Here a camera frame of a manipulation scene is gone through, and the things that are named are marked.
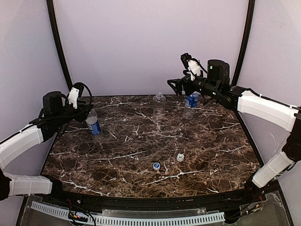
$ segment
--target gray floor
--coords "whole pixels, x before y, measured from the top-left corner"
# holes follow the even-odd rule
[[[27,206],[25,208],[23,219],[21,222],[21,226],[70,226],[72,225],[70,222],[62,219],[55,218],[53,216],[49,216],[45,213],[38,212],[36,210],[31,210],[31,202],[39,201],[39,197],[32,196],[29,198]],[[121,217],[122,211],[108,211],[111,216],[115,215],[116,217],[119,215]],[[164,218],[164,214],[159,214],[159,218]],[[209,226],[228,226],[225,223],[215,223],[208,224]],[[253,214],[246,215],[242,217],[239,221],[232,224],[233,226],[289,226],[287,216],[285,213],[285,209],[279,193],[270,193],[267,194],[267,201],[264,202],[264,207],[261,211],[258,211]]]

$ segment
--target brown marble surface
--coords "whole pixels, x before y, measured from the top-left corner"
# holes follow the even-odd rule
[[[259,167],[233,112],[210,101],[193,120],[182,117],[184,97],[166,97],[156,121],[152,96],[94,97],[104,131],[93,142],[86,124],[72,121],[50,152],[42,174],[64,189],[115,197],[184,197],[243,188]],[[178,162],[178,153],[185,155]],[[155,171],[153,163],[161,169]]]

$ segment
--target bottle cap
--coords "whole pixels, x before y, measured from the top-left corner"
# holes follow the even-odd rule
[[[184,160],[184,154],[178,153],[177,155],[177,161],[183,161]]]
[[[155,162],[153,165],[154,170],[159,170],[160,169],[160,163]]]

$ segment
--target clear plastic bottle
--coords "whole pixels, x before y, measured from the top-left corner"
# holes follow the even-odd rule
[[[92,109],[86,119],[86,123],[90,129],[92,139],[94,141],[101,141],[103,138],[103,131],[101,130],[98,122],[97,113]]]
[[[187,120],[191,120],[195,113],[195,107],[198,103],[198,94],[193,93],[190,96],[186,97],[183,118]]]
[[[162,119],[165,112],[166,98],[161,92],[152,99],[155,119]]]

